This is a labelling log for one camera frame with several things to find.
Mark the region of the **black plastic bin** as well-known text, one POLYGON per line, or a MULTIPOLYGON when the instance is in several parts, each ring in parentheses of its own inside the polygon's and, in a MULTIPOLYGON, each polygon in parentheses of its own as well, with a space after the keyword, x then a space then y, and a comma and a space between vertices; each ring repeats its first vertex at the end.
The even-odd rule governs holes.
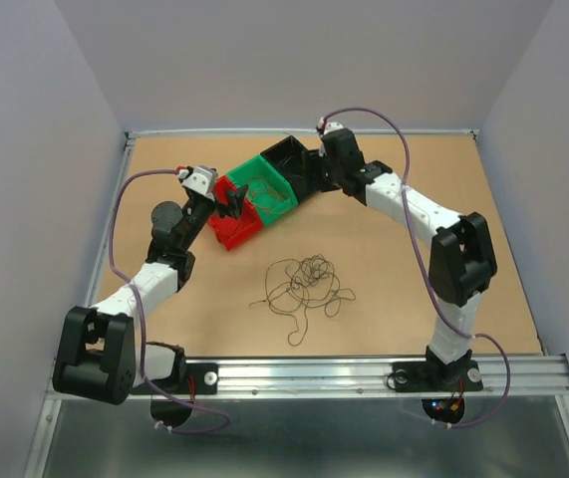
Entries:
POLYGON ((260 155, 290 184, 299 203, 311 196, 305 184, 303 152, 308 149, 293 135, 288 135, 260 152, 260 155))

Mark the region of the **red plastic bin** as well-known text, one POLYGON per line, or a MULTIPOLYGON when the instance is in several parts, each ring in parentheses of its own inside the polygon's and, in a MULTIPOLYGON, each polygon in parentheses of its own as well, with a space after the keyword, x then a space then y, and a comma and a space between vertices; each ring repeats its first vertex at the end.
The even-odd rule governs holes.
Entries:
MULTIPOLYGON (((215 197, 223 204, 227 203, 227 194, 238 189, 226 175, 220 176, 213 188, 215 197)), ((208 219, 217 241, 227 250, 237 249, 264 228, 263 221, 251 200, 245 195, 243 199, 242 214, 238 219, 214 214, 208 219)))

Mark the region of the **green plastic bin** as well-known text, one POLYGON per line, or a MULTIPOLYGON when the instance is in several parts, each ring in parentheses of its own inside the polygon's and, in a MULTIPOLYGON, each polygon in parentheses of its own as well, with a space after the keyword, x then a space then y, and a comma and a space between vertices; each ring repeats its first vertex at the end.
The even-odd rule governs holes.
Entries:
POLYGON ((256 155, 226 173, 237 187, 247 185, 246 198, 265 227, 298 206, 292 186, 262 155, 256 155))

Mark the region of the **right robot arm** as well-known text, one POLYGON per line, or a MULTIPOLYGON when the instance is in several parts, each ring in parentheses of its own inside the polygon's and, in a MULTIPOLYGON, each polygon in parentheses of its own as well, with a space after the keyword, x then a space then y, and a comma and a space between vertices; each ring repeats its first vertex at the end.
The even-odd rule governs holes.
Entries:
POLYGON ((486 219, 463 215, 428 199, 380 161, 367 162, 355 134, 338 122, 318 129, 319 149, 304 161, 317 190, 340 190, 405 226, 412 246, 426 244, 419 259, 435 313, 422 361, 398 361, 390 375, 397 392, 443 392, 459 384, 482 388, 467 374, 474 364, 470 343, 478 306, 497 272, 486 219))

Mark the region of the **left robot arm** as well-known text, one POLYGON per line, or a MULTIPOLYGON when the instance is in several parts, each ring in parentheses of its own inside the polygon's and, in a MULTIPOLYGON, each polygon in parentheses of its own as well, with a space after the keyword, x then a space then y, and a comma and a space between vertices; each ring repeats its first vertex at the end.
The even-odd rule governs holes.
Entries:
POLYGON ((56 391, 110 404, 142 385, 175 392, 186 383, 183 348, 146 339, 145 317, 190 279, 189 248, 213 215, 238 219, 246 186, 225 200, 188 191, 184 205, 158 204, 150 215, 151 241, 139 271, 115 293, 66 315, 52 384, 56 391))

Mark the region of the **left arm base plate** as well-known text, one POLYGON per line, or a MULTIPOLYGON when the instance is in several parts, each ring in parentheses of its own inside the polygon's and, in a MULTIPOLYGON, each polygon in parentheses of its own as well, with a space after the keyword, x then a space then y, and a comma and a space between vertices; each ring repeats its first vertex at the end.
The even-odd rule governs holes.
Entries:
POLYGON ((179 366, 178 372, 152 382, 171 394, 188 395, 193 392, 195 396, 216 395, 218 372, 217 362, 187 360, 179 366))

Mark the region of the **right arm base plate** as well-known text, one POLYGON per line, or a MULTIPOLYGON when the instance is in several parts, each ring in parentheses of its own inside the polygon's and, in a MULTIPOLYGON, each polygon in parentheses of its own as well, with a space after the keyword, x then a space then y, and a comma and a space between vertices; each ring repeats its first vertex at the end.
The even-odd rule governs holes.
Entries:
POLYGON ((398 393, 436 393, 484 389, 481 378, 472 380, 468 375, 470 365, 439 364, 433 361, 394 362, 386 377, 386 386, 398 393))

